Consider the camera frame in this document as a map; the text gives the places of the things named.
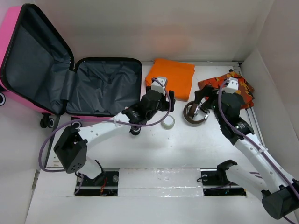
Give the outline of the orange camouflage garment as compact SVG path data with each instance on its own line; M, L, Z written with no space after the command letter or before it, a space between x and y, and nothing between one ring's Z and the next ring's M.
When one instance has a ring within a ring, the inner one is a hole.
M215 88L219 88L220 85L230 77L237 78L239 82L239 90L236 92L239 95L241 94L250 94L253 95L254 88L248 83L248 81L241 76L240 74L236 73L233 70L230 70L229 73L219 76L219 77L213 77L206 80L202 80L198 82L198 87L202 89L205 85L211 85Z

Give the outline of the orange cloth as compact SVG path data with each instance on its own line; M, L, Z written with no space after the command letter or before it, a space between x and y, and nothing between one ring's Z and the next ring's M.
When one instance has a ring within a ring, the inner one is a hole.
M188 101L194 73L193 64L157 58L145 78L145 83L150 86L152 78L165 77L167 78L166 88L174 91L175 99Z

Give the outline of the brown leather belt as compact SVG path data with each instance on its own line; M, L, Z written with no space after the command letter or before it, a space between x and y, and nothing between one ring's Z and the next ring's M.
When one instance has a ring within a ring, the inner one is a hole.
M201 110L200 103L191 101L185 105L183 109L183 116L189 124L196 125L196 126L200 125L201 123L205 122L209 117L209 113L205 112L205 116L202 119L195 120L194 118L198 115L200 110Z

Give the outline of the white tape roll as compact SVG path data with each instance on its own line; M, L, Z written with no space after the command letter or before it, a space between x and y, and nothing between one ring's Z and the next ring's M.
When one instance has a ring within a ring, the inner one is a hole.
M171 115L168 115L165 119L161 121L161 125L165 129L172 129L175 125L175 119Z

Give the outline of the pink hard-shell suitcase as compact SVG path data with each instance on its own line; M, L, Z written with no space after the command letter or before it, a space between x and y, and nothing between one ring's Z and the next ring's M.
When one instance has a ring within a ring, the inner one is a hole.
M10 97L43 114L112 117L139 102L142 64L125 57L73 53L42 10L34 4L7 10L0 26L0 102Z

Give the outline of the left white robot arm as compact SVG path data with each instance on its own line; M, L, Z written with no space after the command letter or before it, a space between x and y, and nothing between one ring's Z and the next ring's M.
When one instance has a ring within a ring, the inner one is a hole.
M97 144L122 133L138 135L141 128L148 127L149 120L158 112L174 111L174 91L156 91L148 87L140 102L100 123L76 128L66 127L54 146L54 152L63 166L63 171L80 173L94 184L104 181L104 169L97 160L88 157L88 150Z

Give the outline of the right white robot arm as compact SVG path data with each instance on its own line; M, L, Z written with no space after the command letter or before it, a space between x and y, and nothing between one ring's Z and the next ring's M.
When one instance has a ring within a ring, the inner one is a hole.
M217 181L235 183L258 198L267 213L282 219L299 208L299 181L287 173L262 146L252 127L240 116L243 98L236 89L214 88L210 85L195 92L195 103L203 98L205 109L211 109L222 134L256 169L257 174L227 160L217 166Z

